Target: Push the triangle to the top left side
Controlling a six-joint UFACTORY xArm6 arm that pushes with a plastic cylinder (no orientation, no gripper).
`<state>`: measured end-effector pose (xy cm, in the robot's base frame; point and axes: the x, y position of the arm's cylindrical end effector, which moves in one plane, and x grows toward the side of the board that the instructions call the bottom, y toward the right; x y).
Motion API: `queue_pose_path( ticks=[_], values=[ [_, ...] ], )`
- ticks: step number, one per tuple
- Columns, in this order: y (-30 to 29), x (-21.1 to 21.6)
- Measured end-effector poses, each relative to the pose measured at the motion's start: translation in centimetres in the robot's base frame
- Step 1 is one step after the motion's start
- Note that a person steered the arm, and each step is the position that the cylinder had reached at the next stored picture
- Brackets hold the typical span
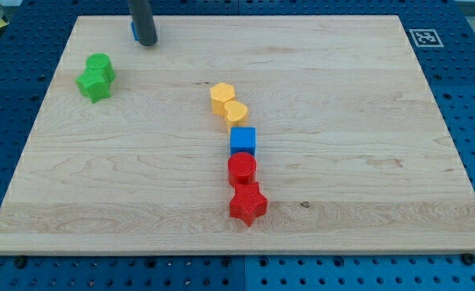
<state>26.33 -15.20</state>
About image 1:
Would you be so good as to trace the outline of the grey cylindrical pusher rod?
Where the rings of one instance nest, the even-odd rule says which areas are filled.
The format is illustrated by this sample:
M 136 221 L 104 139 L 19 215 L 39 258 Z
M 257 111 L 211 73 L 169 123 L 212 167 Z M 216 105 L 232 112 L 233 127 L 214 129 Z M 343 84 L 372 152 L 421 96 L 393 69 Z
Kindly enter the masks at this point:
M 128 8 L 137 30 L 138 42 L 143 46 L 155 45 L 158 34 L 150 0 L 128 0 Z

